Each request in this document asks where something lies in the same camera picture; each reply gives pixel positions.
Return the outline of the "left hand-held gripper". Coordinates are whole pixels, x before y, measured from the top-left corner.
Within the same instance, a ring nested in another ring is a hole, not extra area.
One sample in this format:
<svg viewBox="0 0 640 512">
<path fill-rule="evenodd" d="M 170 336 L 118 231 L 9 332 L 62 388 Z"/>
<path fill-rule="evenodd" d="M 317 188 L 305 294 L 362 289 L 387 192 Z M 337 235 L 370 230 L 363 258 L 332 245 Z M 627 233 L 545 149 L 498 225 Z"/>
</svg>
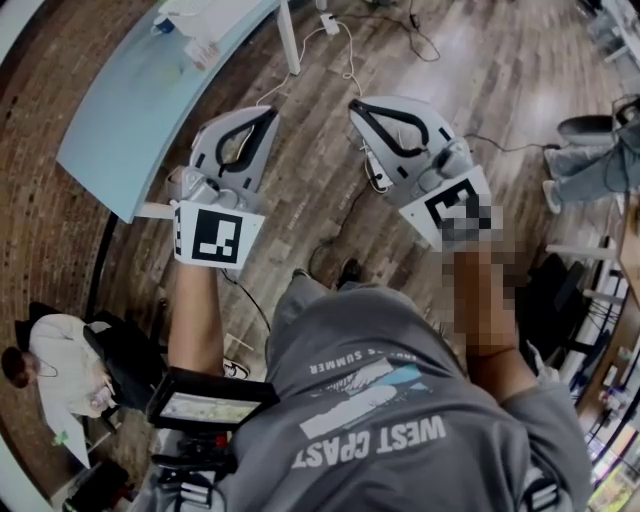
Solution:
<svg viewBox="0 0 640 512">
<path fill-rule="evenodd" d="M 258 188 L 279 126 L 271 106 L 247 107 L 203 125 L 192 144 L 192 166 L 167 180 L 173 210 L 174 257 L 184 264 L 240 270 L 264 223 Z M 223 153 L 228 140 L 249 135 L 234 160 Z M 224 179 L 197 168 L 224 168 Z"/>
</svg>

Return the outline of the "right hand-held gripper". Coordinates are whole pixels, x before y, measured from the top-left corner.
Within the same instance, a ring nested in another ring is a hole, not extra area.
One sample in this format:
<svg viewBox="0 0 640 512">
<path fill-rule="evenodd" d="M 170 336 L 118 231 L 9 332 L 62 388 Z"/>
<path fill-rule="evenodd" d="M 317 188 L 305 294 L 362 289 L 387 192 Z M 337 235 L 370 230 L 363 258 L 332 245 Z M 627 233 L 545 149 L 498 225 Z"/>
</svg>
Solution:
<svg viewBox="0 0 640 512">
<path fill-rule="evenodd" d="M 502 238 L 502 207 L 492 199 L 483 168 L 474 163 L 464 139 L 452 140 L 453 131 L 429 103 L 366 96 L 349 103 L 349 115 L 393 184 L 389 198 L 433 250 L 455 251 Z M 417 128 L 418 147 L 401 147 L 377 117 Z M 425 150 L 441 148 L 425 165 Z"/>
</svg>

